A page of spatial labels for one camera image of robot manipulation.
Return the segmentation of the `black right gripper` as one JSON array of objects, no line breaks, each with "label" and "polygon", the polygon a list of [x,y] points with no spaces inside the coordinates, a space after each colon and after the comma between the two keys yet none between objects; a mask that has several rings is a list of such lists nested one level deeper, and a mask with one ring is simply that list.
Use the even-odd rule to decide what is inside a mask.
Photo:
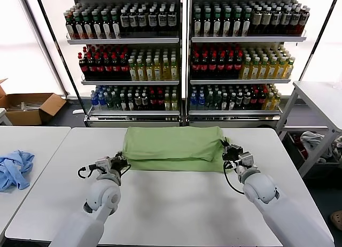
[{"label": "black right gripper", "polygon": [[227,140],[220,140],[224,147],[222,160],[223,161],[236,161],[239,159],[239,155],[242,154],[242,147],[235,144],[229,144]]}]

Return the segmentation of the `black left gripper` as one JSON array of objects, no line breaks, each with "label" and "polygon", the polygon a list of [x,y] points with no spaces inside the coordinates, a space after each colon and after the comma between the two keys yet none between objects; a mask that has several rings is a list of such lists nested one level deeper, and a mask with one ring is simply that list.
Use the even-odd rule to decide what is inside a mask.
[{"label": "black left gripper", "polygon": [[130,170],[130,164],[122,152],[117,152],[114,157],[110,160],[111,170],[115,170],[120,176],[124,175],[128,170]]}]

